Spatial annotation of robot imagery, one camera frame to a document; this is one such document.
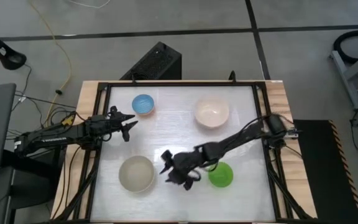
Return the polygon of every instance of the beige bowl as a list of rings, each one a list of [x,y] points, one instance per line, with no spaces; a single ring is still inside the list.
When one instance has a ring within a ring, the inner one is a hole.
[[[229,119],[229,105],[220,98],[203,98],[196,105],[196,120],[207,128],[217,128]]]
[[[146,190],[154,180],[154,166],[144,156],[132,156],[119,168],[118,178],[121,185],[130,192]]]

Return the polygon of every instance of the hazard stripe tape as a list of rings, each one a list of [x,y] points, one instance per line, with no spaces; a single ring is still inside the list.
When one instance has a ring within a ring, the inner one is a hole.
[[[331,124],[331,127],[333,129],[333,134],[334,134],[334,139],[336,141],[336,146],[338,148],[339,155],[341,156],[341,160],[342,160],[342,163],[343,163],[343,168],[345,170],[347,179],[349,181],[350,188],[352,190],[354,202],[355,202],[356,207],[358,209],[358,193],[357,193],[356,187],[354,186],[354,182],[353,182],[352,174],[351,174],[351,172],[349,170],[349,166],[347,165],[345,152],[343,151],[343,148],[342,148],[341,140],[340,140],[339,135],[338,135],[338,130],[336,129],[335,124],[334,124],[333,121],[329,120],[328,122]]]

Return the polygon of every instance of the blue bowl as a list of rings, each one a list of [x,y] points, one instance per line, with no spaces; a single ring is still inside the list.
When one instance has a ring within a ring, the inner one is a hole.
[[[141,94],[132,101],[132,109],[137,114],[149,114],[154,108],[154,100],[151,96]]]

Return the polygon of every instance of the gray floor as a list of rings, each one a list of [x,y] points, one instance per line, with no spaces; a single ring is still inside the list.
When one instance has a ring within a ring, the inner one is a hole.
[[[102,4],[102,0],[83,1]],[[251,0],[258,27],[358,25],[358,1],[352,0]],[[102,9],[68,1],[34,1],[58,35],[156,30],[250,28],[246,4],[225,1],[111,0]],[[358,189],[358,152],[351,142],[352,105],[333,62],[328,59],[335,38],[349,30],[260,33],[268,70],[273,80],[284,80],[294,118],[332,119],[339,129],[354,182]],[[0,0],[0,36],[48,35],[27,1]],[[235,70],[240,79],[262,80],[252,33],[173,35],[63,40],[73,64],[73,76],[58,102],[76,105],[83,80],[115,80],[122,76],[158,41],[183,55],[184,79],[227,79]],[[49,40],[8,42],[25,53],[33,67],[27,94],[51,100],[54,89],[67,77],[61,51]],[[358,39],[345,43],[358,56]],[[28,68],[8,71],[0,64],[0,84],[24,87]],[[39,104],[45,117],[48,105]],[[39,126],[31,102],[13,113],[10,127],[19,131]],[[358,143],[358,129],[355,129]],[[19,210],[16,223],[43,221],[45,205]]]

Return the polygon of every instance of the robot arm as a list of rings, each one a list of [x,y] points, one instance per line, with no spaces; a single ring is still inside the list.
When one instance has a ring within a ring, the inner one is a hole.
[[[123,121],[135,117],[117,111],[115,106],[110,108],[109,119],[103,115],[94,115],[82,123],[72,125],[71,122],[62,122],[38,131],[23,133],[15,138],[14,152],[21,157],[33,153],[41,148],[67,146],[78,144],[82,149],[94,150],[103,136],[116,131],[122,133],[125,142],[129,141],[129,130],[137,121],[122,125]]]
[[[269,132],[262,130],[261,120],[267,123]],[[184,188],[190,190],[193,182],[201,179],[200,175],[199,177],[188,175],[195,168],[217,164],[228,151],[262,137],[266,137],[271,146],[283,147],[285,145],[283,137],[286,133],[287,129],[279,115],[264,116],[251,121],[241,131],[220,142],[207,142],[195,146],[193,152],[180,152],[172,158],[171,152],[165,151],[161,156],[165,161],[165,167],[160,174],[173,167],[166,181],[179,185],[184,184]]]
[[[262,122],[265,122],[268,131],[262,128]],[[165,167],[160,174],[173,168],[168,173],[166,182],[174,184],[183,184],[186,190],[190,190],[193,182],[201,180],[200,174],[194,169],[197,167],[207,167],[217,164],[219,160],[230,150],[233,150],[247,142],[263,138],[272,149],[281,150],[285,146],[284,137],[287,129],[281,120],[280,115],[272,114],[252,120],[244,126],[238,133],[223,139],[220,142],[207,142],[195,146],[193,152],[180,152],[172,157],[169,150],[165,151],[161,158],[165,161]],[[268,164],[267,174],[282,191],[283,196],[288,200],[292,209],[298,215],[300,220],[279,218],[277,221],[285,223],[326,223],[309,216],[292,197],[291,193],[282,183],[277,173],[274,171],[271,163]],[[189,175],[190,172],[198,174],[197,177]]]

